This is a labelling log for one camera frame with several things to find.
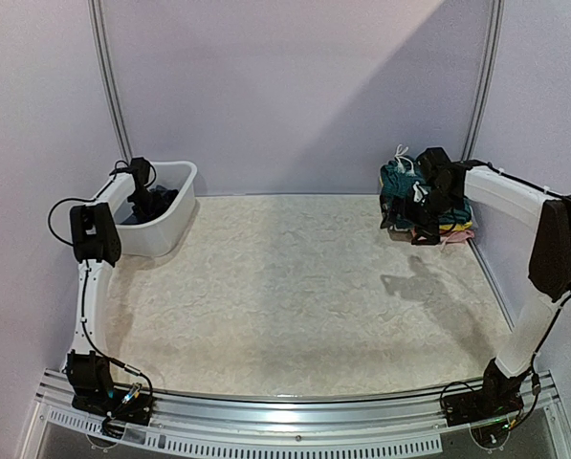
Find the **navy blue garment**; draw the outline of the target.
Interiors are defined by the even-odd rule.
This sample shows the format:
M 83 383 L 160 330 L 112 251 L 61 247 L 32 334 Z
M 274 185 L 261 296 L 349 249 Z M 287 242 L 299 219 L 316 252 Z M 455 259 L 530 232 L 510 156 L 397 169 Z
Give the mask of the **navy blue garment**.
M 178 195 L 178 190 L 167 189 L 164 188 L 163 186 L 156 186 L 155 188 L 150 190 L 156 190 L 159 193 L 159 204 L 155 218 L 157 219 L 169 209 L 170 205 L 174 202 L 174 200 Z M 124 215 L 124 218 L 121 220 L 121 225 L 140 225 L 140 224 L 145 224 L 145 223 L 136 222 L 136 219 L 132 215 L 132 208 Z

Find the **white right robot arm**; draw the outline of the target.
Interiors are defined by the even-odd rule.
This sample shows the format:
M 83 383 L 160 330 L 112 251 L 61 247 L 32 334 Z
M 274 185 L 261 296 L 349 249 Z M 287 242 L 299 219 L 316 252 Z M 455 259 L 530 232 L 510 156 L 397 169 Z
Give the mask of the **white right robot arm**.
M 482 161 L 453 162 L 444 153 L 393 159 L 381 167 L 379 181 L 383 227 L 409 231 L 415 245 L 436 246 L 468 230 L 475 205 L 493 208 L 524 227 L 527 296 L 494 367 L 507 379 L 528 372 L 571 296 L 571 195 Z

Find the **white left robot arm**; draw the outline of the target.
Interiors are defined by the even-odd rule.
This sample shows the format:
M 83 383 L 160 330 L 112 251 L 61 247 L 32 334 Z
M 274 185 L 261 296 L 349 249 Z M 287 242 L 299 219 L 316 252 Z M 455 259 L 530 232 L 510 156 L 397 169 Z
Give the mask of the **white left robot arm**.
M 73 249 L 78 263 L 76 326 L 71 349 L 80 354 L 95 352 L 137 377 L 142 374 L 141 370 L 107 355 L 99 309 L 106 299 L 111 275 L 122 255 L 113 212 L 123 202 L 150 208 L 152 197 L 147 185 L 156 175 L 150 168 L 118 168 L 93 198 L 75 197 L 61 201 L 72 204 L 69 210 L 71 239 L 67 245 Z

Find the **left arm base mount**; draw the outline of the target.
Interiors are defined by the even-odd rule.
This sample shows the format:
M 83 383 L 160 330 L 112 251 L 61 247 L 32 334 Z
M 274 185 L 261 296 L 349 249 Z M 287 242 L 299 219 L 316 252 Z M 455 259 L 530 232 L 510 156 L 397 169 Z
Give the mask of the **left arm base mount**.
M 143 380 L 128 388 L 115 387 L 111 365 Z M 80 354 L 71 350 L 66 358 L 65 374 L 74 390 L 73 408 L 102 417 L 100 432 L 120 439 L 123 428 L 115 422 L 149 426 L 155 403 L 152 381 L 140 370 L 96 351 Z

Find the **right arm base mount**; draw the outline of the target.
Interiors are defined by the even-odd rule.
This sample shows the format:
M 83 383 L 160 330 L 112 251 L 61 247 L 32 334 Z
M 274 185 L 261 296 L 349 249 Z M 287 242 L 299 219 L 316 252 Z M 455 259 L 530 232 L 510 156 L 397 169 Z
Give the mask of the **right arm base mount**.
M 526 408 L 520 388 L 528 376 L 531 377 L 534 400 Z M 506 377 L 492 359 L 483 373 L 479 389 L 473 389 L 467 382 L 451 382 L 442 389 L 439 405 L 448 426 L 488 421 L 484 426 L 471 429 L 477 444 L 488 447 L 505 440 L 511 431 L 527 421 L 537 407 L 540 392 L 540 378 L 534 366 L 529 366 L 518 376 Z

